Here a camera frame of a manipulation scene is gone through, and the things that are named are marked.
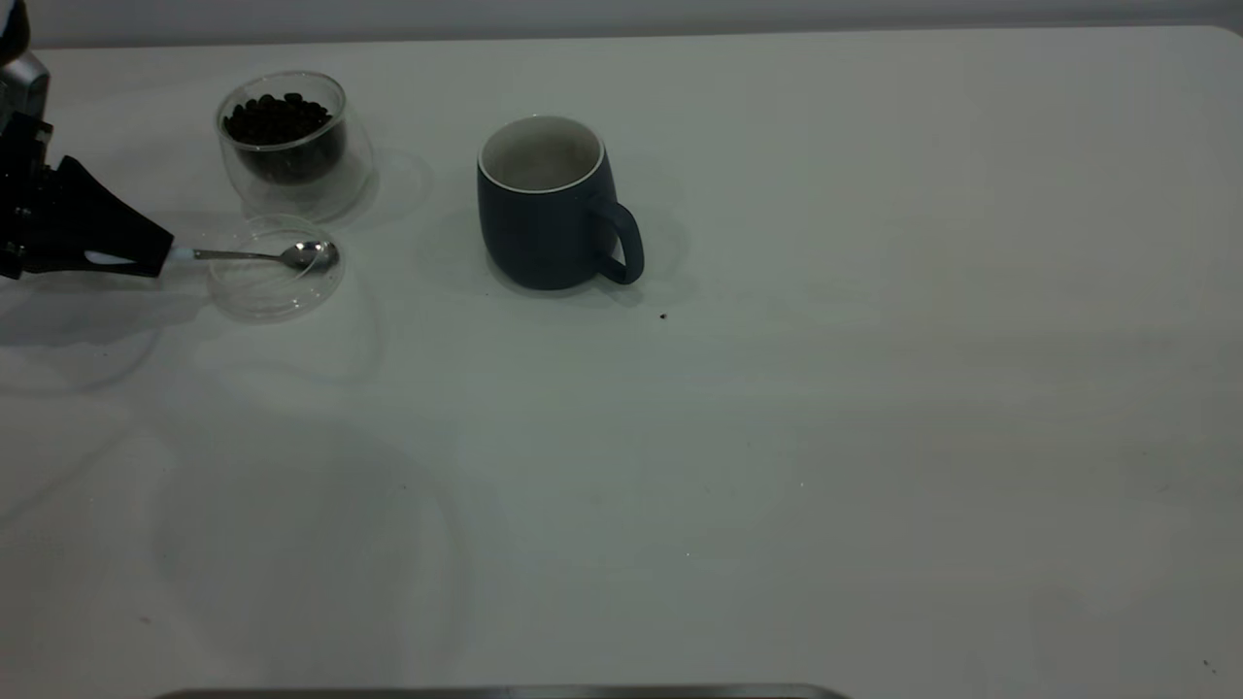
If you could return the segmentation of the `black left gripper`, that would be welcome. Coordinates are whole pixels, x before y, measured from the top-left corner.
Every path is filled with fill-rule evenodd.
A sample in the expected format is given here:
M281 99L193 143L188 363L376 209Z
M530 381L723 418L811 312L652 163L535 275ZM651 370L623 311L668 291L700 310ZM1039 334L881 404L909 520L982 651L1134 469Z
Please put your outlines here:
M11 114L2 128L4 279L48 272L159 279L173 235L121 201L75 155L63 155L50 172L50 136L52 127L29 114Z

